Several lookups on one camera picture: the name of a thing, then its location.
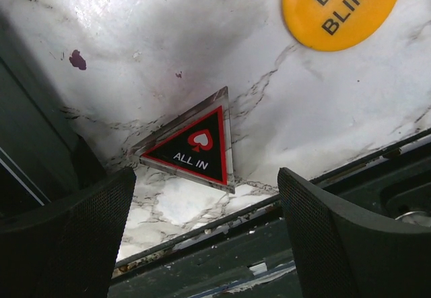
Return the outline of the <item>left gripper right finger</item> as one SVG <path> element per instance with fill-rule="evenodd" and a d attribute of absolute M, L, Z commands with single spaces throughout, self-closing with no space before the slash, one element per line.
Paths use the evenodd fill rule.
<path fill-rule="evenodd" d="M 430 228 L 371 212 L 287 168 L 277 184 L 304 297 L 430 296 Z"/>

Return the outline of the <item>all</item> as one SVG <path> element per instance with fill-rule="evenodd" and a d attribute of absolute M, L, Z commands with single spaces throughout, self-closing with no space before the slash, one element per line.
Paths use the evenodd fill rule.
<path fill-rule="evenodd" d="M 128 156 L 141 165 L 234 193 L 228 87 L 136 143 Z"/>

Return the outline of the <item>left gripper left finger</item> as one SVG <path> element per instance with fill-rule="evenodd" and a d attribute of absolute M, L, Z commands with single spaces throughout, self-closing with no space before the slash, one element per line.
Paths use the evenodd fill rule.
<path fill-rule="evenodd" d="M 1 223 L 2 297 L 106 297 L 128 218 L 131 167 Z"/>

